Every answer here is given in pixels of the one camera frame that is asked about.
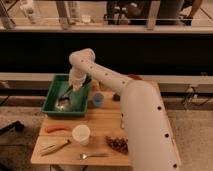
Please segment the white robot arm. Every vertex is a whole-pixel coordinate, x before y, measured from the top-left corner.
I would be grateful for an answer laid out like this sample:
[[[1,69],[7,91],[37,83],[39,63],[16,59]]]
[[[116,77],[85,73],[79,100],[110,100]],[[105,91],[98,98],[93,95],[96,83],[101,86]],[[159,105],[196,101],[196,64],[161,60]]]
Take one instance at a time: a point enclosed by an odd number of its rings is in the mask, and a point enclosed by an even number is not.
[[[86,74],[120,96],[132,171],[180,171],[180,159],[159,90],[95,63],[86,48],[72,52],[69,84],[78,90]]]

